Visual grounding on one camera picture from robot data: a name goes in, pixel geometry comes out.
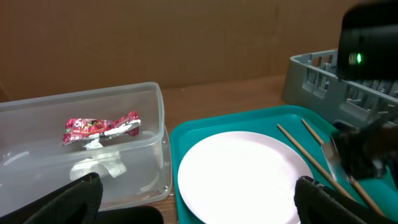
plastic bin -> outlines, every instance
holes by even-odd
[[[103,141],[87,151],[82,144],[62,146],[70,118],[117,120],[136,110],[139,134]],[[71,168],[84,159],[119,152],[127,171],[101,178],[100,210],[162,200],[172,188],[170,144],[164,106],[156,83],[103,88],[0,103],[0,216],[68,184]]]
[[[311,109],[329,122],[340,119],[358,127],[398,105],[398,81],[338,80],[337,53],[327,50],[291,57],[282,99]]]

green light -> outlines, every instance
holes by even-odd
[[[361,63],[361,61],[362,61],[362,55],[361,55],[361,54],[357,54],[357,55],[356,55],[356,61],[357,61],[358,63]]]

red wrapper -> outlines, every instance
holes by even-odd
[[[138,118],[137,111],[132,111],[117,121],[84,118],[69,119],[65,125],[66,133],[63,135],[63,145],[96,138],[109,139],[125,133],[136,136],[140,125],[141,121]]]

gray plastic crate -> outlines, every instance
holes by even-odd
[[[362,127],[398,105],[398,81],[338,80],[337,50],[290,58],[282,99],[311,109],[329,122]]]

white plate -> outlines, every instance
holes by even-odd
[[[178,170],[187,207],[207,224],[300,222],[296,180],[312,177],[286,144],[258,133],[234,131],[196,143]]]

